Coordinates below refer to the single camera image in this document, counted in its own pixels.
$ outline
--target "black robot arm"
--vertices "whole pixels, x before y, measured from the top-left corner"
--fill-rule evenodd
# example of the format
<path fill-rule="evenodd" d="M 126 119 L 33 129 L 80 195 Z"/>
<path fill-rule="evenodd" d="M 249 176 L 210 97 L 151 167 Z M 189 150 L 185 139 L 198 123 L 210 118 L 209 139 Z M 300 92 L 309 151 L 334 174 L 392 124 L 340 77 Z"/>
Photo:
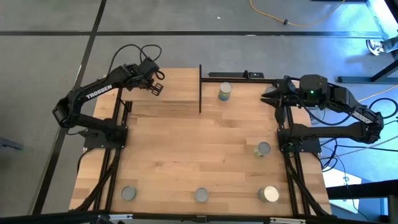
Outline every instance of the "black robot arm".
<path fill-rule="evenodd" d="M 292 80 L 299 80 L 296 88 Z M 352 93 L 342 86 L 328 83 L 325 77 L 319 75 L 304 75 L 300 79 L 285 76 L 277 80 L 276 90 L 262 95 L 262 101 L 276 108 L 275 118 L 278 123 L 285 121 L 285 106 L 328 108 L 337 113 L 347 113 L 358 120 L 349 126 L 310 128 L 302 124 L 293 124 L 289 129 L 279 130 L 285 140 L 293 145 L 300 145 L 306 139 L 315 138 L 350 138 L 357 142 L 374 143 L 380 138 L 383 129 L 383 117 L 380 112 L 373 112 L 367 106 L 357 102 Z"/>
<path fill-rule="evenodd" d="M 98 130 L 102 132 L 100 135 L 104 135 L 108 142 L 122 144 L 121 141 L 125 141 L 127 133 L 126 127 L 116 125 L 112 119 L 102 120 L 81 114 L 81 107 L 85 102 L 114 88 L 127 88 L 129 91 L 133 88 L 143 88 L 151 90 L 154 95 L 158 96 L 163 86 L 159 83 L 154 85 L 152 76 L 156 72 L 161 73 L 157 64 L 149 58 L 146 58 L 140 65 L 121 65 L 106 77 L 70 91 L 57 103 L 52 113 L 63 128 L 83 126 Z"/>

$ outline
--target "concrete floor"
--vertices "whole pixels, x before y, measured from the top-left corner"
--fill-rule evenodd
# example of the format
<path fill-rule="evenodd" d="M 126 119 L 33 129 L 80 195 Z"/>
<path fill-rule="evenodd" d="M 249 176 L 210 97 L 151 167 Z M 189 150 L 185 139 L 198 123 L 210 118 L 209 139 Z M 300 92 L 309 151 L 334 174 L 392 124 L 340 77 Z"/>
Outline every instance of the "concrete floor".
<path fill-rule="evenodd" d="M 257 8 L 307 24 L 321 18 L 336 2 L 254 0 Z M 99 0 L 0 1 L 1 30 L 91 30 Z M 390 25 L 395 30 L 396 23 Z M 252 11 L 243 0 L 108 1 L 99 30 L 264 30 L 264 31 L 379 31 L 364 3 L 346 3 L 329 19 L 314 27 L 284 26 Z M 21 151 L 0 150 L 0 217 L 30 212 L 40 178 L 57 130 L 51 110 L 72 88 L 88 37 L 0 36 L 0 136 L 24 144 Z M 316 73 L 330 82 L 340 75 L 371 76 L 393 62 L 391 55 L 370 55 L 364 39 L 331 37 L 238 37 L 238 36 L 132 36 L 97 37 L 82 85 L 102 77 L 113 53 L 124 44 L 158 44 L 161 67 L 197 67 L 203 73 L 263 72 L 269 78 L 300 77 Z M 135 49 L 121 52 L 115 65 L 138 61 Z M 344 85 L 357 99 L 389 85 Z M 384 94 L 397 99 L 397 89 Z M 93 112 L 95 101 L 83 112 Z M 387 103 L 380 103 L 388 113 Z M 325 121 L 345 115 L 328 111 Z M 394 135 L 390 124 L 382 140 Z M 357 145 L 349 140 L 339 143 Z M 44 206 L 45 213 L 68 209 L 83 138 L 67 136 Z M 394 148 L 394 142 L 383 146 Z M 339 149 L 339 153 L 350 149 Z M 350 174 L 380 181 L 398 179 L 393 152 L 362 151 L 342 157 Z"/>

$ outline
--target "yellow cable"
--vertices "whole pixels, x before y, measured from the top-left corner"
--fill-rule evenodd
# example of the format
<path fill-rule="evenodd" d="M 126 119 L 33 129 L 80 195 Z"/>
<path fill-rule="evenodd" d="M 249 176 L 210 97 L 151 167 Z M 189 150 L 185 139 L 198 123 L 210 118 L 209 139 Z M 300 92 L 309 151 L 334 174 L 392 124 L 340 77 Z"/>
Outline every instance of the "yellow cable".
<path fill-rule="evenodd" d="M 368 97 L 365 97 L 365 98 L 363 98 L 363 99 L 361 99 L 361 100 L 358 100 L 358 102 L 367 100 L 367 99 L 372 98 L 372 97 L 374 97 L 374 96 L 377 96 L 377 95 L 379 95 L 379 94 L 381 94 L 381 93 L 385 93 L 385 92 L 387 92 L 387 91 L 389 91 L 389 90 L 392 90 L 393 88 L 395 88 L 395 87 L 397 87 L 397 86 L 398 86 L 398 85 L 394 85 L 394 86 L 392 86 L 392 87 L 390 87 L 390 88 L 388 88 L 388 89 L 386 89 L 386 90 L 380 91 L 380 92 L 375 93 L 375 94 L 373 94 L 373 95 L 371 95 L 371 96 L 368 96 Z"/>
<path fill-rule="evenodd" d="M 332 15 L 332 14 L 333 14 L 345 1 L 346 1 L 346 0 L 342 0 L 342 1 L 340 2 L 340 4 L 339 4 L 334 10 L 332 10 L 331 12 L 329 12 L 329 14 L 327 14 L 326 16 L 324 16 L 324 17 L 323 17 L 322 19 L 320 19 L 319 21 L 316 21 L 316 22 L 313 22 L 313 23 L 310 23 L 310 24 L 307 24 L 307 25 L 299 25 L 299 24 L 295 24 L 295 23 L 289 22 L 289 21 L 288 21 L 287 23 L 290 24 L 290 25 L 293 25 L 293 26 L 297 26 L 297 27 L 310 27 L 310 26 L 317 25 L 318 23 L 324 21 L 327 17 L 329 17 L 330 15 Z M 275 19 L 275 20 L 277 20 L 277 21 L 285 22 L 283 19 L 279 19 L 279 18 L 276 17 L 276 16 L 272 16 L 272 15 L 270 15 L 270 14 L 267 14 L 267 13 L 265 13 L 265 12 L 262 12 L 262 11 L 256 9 L 256 8 L 253 6 L 252 0 L 250 0 L 250 6 L 251 6 L 251 8 L 252 8 L 254 11 L 256 11 L 256 12 L 262 14 L 262 15 L 268 16 L 268 17 L 273 18 L 273 19 Z"/>

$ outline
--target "wooden table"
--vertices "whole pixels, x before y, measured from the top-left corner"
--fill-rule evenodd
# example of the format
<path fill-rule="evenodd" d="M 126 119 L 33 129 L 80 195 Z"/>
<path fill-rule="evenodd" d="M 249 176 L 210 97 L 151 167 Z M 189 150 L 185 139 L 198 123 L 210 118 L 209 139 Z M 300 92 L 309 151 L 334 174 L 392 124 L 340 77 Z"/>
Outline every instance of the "wooden table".
<path fill-rule="evenodd" d="M 291 216 L 285 164 L 277 143 L 275 109 L 260 101 L 268 84 L 233 83 L 229 101 L 218 99 L 219 83 L 202 83 L 199 106 L 199 69 L 164 68 L 164 92 L 124 90 L 132 101 L 129 134 L 121 154 L 114 188 L 112 212 L 278 215 Z M 112 117 L 117 90 L 98 98 L 94 116 Z M 295 123 L 310 126 L 308 114 L 292 108 Z M 254 157 L 261 141 L 272 149 L 262 159 Z M 104 150 L 87 154 L 80 166 L 70 208 L 82 203 L 98 181 Z M 318 160 L 301 153 L 305 183 L 318 203 L 331 212 Z M 137 197 L 121 197 L 131 185 Z M 257 198 L 261 187 L 273 185 L 279 200 L 264 203 Z M 209 191 L 206 203 L 194 199 L 197 188 Z M 296 186 L 298 210 L 303 213 Z M 101 207 L 104 207 L 103 193 Z"/>

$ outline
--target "gray floor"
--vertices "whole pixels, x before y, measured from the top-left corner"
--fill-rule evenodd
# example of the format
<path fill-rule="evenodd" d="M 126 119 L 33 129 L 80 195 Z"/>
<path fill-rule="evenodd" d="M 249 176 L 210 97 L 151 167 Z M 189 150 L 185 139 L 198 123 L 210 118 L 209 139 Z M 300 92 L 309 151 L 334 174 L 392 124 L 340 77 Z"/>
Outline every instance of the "gray floor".
<path fill-rule="evenodd" d="M 253 0 L 257 8 L 292 22 L 321 18 L 335 2 Z M 91 30 L 99 0 L 0 1 L 0 30 Z M 389 30 L 396 30 L 396 23 Z M 346 3 L 314 27 L 284 26 L 252 11 L 243 0 L 108 1 L 99 30 L 264 30 L 378 31 L 364 3 Z M 21 151 L 0 150 L 0 217 L 30 212 L 57 131 L 51 110 L 74 84 L 88 37 L 0 37 L 0 136 L 24 144 Z M 335 82 L 340 75 L 371 76 L 393 62 L 391 55 L 370 55 L 364 39 L 328 37 L 149 36 L 97 37 L 83 85 L 102 77 L 113 53 L 124 44 L 159 44 L 161 67 L 197 67 L 203 73 L 263 72 L 269 78 L 317 73 Z M 115 66 L 138 61 L 136 49 L 121 52 Z M 357 99 L 388 85 L 345 85 Z M 397 99 L 397 89 L 383 96 Z M 95 102 L 85 105 L 93 112 Z M 377 105 L 388 113 L 387 103 Z M 343 114 L 328 111 L 326 121 Z M 395 135 L 396 124 L 382 133 Z M 340 140 L 340 144 L 357 144 Z M 83 140 L 67 136 L 44 206 L 45 213 L 68 209 Z M 394 148 L 394 142 L 383 146 Z M 339 149 L 339 153 L 350 149 Z M 361 151 L 341 157 L 346 171 L 370 181 L 398 179 L 393 152 Z"/>

